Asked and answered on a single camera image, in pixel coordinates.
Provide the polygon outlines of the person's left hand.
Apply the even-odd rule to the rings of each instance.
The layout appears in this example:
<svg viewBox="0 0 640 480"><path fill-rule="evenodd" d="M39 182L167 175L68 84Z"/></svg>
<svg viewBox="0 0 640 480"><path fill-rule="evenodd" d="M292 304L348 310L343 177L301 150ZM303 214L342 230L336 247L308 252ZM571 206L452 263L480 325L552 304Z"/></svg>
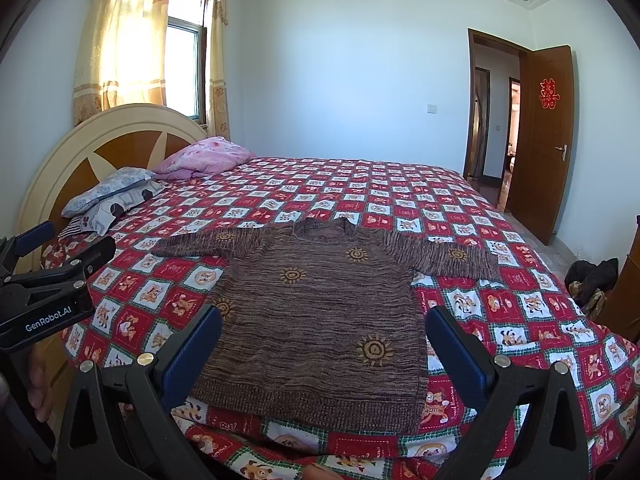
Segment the person's left hand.
<svg viewBox="0 0 640 480"><path fill-rule="evenodd" d="M47 363L38 347L30 347L18 354L18 362L28 363L27 396L40 422L47 422L53 408L54 395L47 378Z"/></svg>

